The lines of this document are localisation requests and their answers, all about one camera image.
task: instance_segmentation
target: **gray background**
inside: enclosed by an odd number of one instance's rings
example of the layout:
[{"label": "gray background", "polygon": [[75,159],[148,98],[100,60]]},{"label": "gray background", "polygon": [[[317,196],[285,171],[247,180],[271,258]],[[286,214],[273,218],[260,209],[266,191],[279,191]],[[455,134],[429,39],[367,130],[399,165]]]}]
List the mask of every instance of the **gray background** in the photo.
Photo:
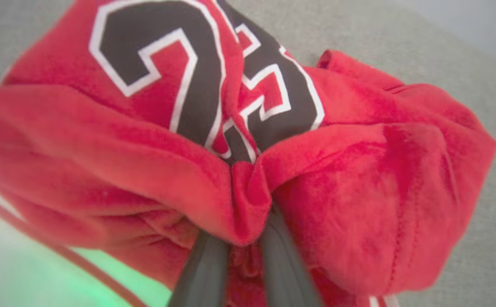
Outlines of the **gray background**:
[{"label": "gray background", "polygon": [[[338,49],[474,110],[496,138],[496,0],[230,0],[303,64]],[[70,0],[0,0],[0,73]],[[437,284],[408,307],[496,307],[496,160],[464,239]]]}]

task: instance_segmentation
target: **basketball jersey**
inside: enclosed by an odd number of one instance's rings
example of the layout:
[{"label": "basketball jersey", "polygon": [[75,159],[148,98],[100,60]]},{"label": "basketball jersey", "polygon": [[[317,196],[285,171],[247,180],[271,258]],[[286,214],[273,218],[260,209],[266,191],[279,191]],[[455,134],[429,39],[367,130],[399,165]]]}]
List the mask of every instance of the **basketball jersey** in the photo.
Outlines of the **basketball jersey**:
[{"label": "basketball jersey", "polygon": [[78,0],[0,84],[8,220],[168,288],[204,229],[237,307],[265,304],[272,200],[326,305],[431,286],[495,153],[444,91],[339,51],[302,66],[223,0]]}]

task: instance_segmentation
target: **white number outline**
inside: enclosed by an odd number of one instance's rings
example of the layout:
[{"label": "white number outline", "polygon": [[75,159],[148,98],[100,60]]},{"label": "white number outline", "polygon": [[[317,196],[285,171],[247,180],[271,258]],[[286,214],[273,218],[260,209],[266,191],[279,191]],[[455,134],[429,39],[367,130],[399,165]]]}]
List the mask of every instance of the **white number outline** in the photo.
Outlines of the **white number outline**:
[{"label": "white number outline", "polygon": [[102,37],[106,27],[107,17],[111,13],[121,10],[122,8],[128,6],[134,6],[137,4],[150,3],[150,2],[164,2],[164,1],[184,2],[189,4],[190,6],[193,6],[203,14],[206,21],[209,23],[210,28],[212,29],[212,33],[215,41],[215,47],[220,61],[221,78],[219,81],[219,96],[218,96],[219,101],[218,101],[217,112],[215,115],[214,123],[212,124],[212,128],[204,144],[204,147],[216,155],[223,156],[215,152],[212,148],[212,145],[215,141],[215,138],[217,137],[222,122],[222,88],[223,88],[223,82],[226,78],[226,68],[225,68],[223,51],[221,47],[221,40],[219,36],[219,28],[217,26],[215,19],[213,19],[212,15],[208,11],[207,7],[205,7],[203,4],[199,2],[194,2],[191,0],[122,0],[122,1],[105,4],[99,7],[98,12],[96,14],[96,20],[94,22],[92,35],[90,37],[90,44],[89,44],[90,53],[96,59],[98,64],[100,64],[104,72],[106,72],[107,76],[109,76],[109,78],[113,81],[113,83],[121,90],[123,95],[125,95],[126,97],[130,97],[135,93],[139,92],[140,90],[142,90],[144,87],[150,85],[151,83],[160,80],[161,75],[159,73],[158,68],[156,68],[154,62],[151,60],[151,55],[164,49],[165,47],[168,47],[170,44],[176,41],[180,41],[180,43],[182,44],[182,46],[184,47],[185,51],[189,56],[189,60],[182,77],[180,90],[178,91],[178,97],[176,98],[176,101],[174,103],[174,111],[172,113],[172,118],[170,120],[169,129],[172,132],[176,132],[180,122],[183,105],[185,103],[187,90],[189,89],[188,86],[191,85],[191,78],[193,77],[193,72],[197,66],[197,55],[195,54],[193,47],[189,43],[189,40],[185,36],[183,30],[181,28],[176,29],[172,31],[170,34],[165,35],[164,37],[158,39],[157,41],[154,41],[150,45],[145,46],[138,51],[138,54],[140,55],[140,58],[149,73],[131,85],[127,85],[123,81],[123,79],[119,76],[115,68],[113,68],[113,66],[110,64],[107,58],[100,51],[100,46],[102,45]]},{"label": "white number outline", "polygon": [[[240,34],[241,32],[244,33],[246,37],[250,40],[250,45],[242,51],[242,55],[244,58],[252,54],[254,51],[256,51],[259,47],[261,47],[261,42],[255,34],[246,26],[246,24],[242,23],[235,29],[237,34]],[[308,91],[312,97],[312,101],[314,102],[314,107],[316,107],[316,118],[314,119],[314,122],[312,123],[312,126],[310,127],[310,130],[315,130],[317,129],[321,124],[322,121],[324,120],[324,107],[322,105],[322,101],[320,100],[320,96],[318,95],[318,92],[316,91],[316,87],[314,86],[314,82],[312,82],[312,79],[310,76],[305,72],[305,70],[300,66],[300,64],[297,63],[296,60],[290,58],[287,56],[286,50],[283,46],[280,46],[280,54],[286,59],[292,62],[299,72],[303,75],[307,82],[307,87]],[[250,131],[248,127],[248,116],[252,114],[253,112],[257,111],[259,109],[259,118],[263,122],[270,117],[273,117],[277,114],[287,112],[291,110],[291,103],[289,101],[289,95],[287,93],[287,88],[285,86],[284,78],[282,76],[282,73],[280,71],[280,68],[277,64],[272,64],[267,67],[265,67],[263,70],[260,70],[255,74],[255,76],[250,79],[248,78],[245,74],[242,75],[242,83],[246,88],[248,88],[250,91],[256,88],[257,85],[259,85],[260,82],[265,80],[268,76],[273,74],[276,78],[276,81],[278,83],[278,89],[280,91],[281,95],[281,105],[277,105],[275,107],[270,108],[269,110],[265,111],[265,95],[261,95],[258,98],[256,98],[252,103],[250,103],[247,107],[245,107],[242,111],[240,111],[240,116],[242,117],[242,120],[244,121],[244,124],[246,125],[246,129]],[[236,125],[233,124],[232,120],[228,120],[225,122],[223,125],[223,133],[225,133],[228,129],[234,127],[238,132],[242,135],[242,141],[244,142],[244,145],[246,146],[246,149],[248,150],[248,155],[250,157],[250,160],[252,163],[255,162],[256,159],[256,152],[260,153],[261,151],[259,148],[253,148],[248,140],[244,137],[244,135],[240,132],[240,130],[236,127]],[[230,150],[227,152],[228,156],[226,158],[230,157]]]}]

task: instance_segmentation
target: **red fabric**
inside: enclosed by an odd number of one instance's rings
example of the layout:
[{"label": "red fabric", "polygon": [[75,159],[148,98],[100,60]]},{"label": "red fabric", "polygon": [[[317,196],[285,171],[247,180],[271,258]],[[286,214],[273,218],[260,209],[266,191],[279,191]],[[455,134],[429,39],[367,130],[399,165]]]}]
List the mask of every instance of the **red fabric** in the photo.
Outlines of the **red fabric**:
[{"label": "red fabric", "polygon": [[53,252],[62,256],[64,259],[69,260],[73,264],[76,264],[79,268],[82,268],[88,274],[94,276],[98,281],[102,284],[105,284],[109,287],[113,292],[117,293],[120,297],[122,297],[126,303],[128,303],[132,307],[147,307],[136,295],[134,295],[131,291],[125,288],[122,284],[118,283],[116,280],[111,278],[106,272],[102,272],[97,266],[91,264],[82,256],[79,256],[77,253],[72,252],[67,247],[60,245],[52,240],[47,239],[42,236],[40,233],[35,231],[30,225],[26,225],[22,220],[15,217],[11,212],[8,212],[7,209],[0,206],[0,218],[12,227],[14,227],[17,231],[20,231],[22,234],[31,238],[35,242],[44,245],[49,248]]},{"label": "red fabric", "polygon": [[[224,117],[238,121],[242,48],[201,2],[222,36]],[[0,193],[41,235],[173,288],[201,228],[237,246],[230,301],[262,306],[255,242],[273,195],[328,306],[435,282],[496,153],[470,110],[326,51],[305,67],[322,126],[229,166],[168,131],[166,82],[126,97],[108,79],[88,52],[96,8],[76,2],[0,86]]]}]

